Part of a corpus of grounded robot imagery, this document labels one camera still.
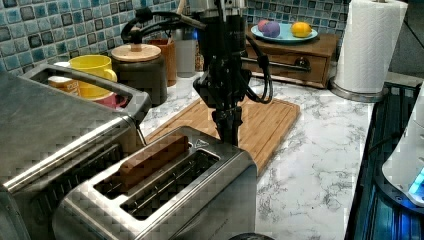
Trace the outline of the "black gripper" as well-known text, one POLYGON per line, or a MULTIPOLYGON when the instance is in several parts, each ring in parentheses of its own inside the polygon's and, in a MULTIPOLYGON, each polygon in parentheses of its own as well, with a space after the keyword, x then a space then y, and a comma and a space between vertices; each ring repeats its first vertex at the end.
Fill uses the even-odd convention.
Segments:
POLYGON ((204 75, 193 84, 194 89, 212 112, 216 130, 222 142, 238 145, 242 108, 231 110, 231 130, 224 110, 237 105, 247 91, 246 74, 241 69, 241 55, 246 49, 245 20, 228 16, 205 18, 205 30, 198 30, 200 53, 204 59, 204 75))

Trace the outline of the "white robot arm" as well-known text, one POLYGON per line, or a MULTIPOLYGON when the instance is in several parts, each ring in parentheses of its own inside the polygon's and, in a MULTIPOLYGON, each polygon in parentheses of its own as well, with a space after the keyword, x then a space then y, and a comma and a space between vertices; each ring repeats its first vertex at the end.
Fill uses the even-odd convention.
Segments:
MULTIPOLYGON (((220 139, 237 145, 239 126, 242 124, 239 103, 249 98, 266 109, 276 103, 272 98, 269 56, 255 43, 251 44, 265 83, 264 93, 259 96, 248 84, 251 73, 242 67, 241 54, 249 39, 244 33, 242 18, 203 18, 197 31, 201 54, 206 60, 206 71, 195 80, 193 86, 205 104, 214 110, 212 118, 220 139)), ((422 146, 420 128, 414 120, 410 120, 395 150, 378 167, 386 186, 405 196, 404 205, 409 208, 423 206, 423 153, 418 150, 422 146)))

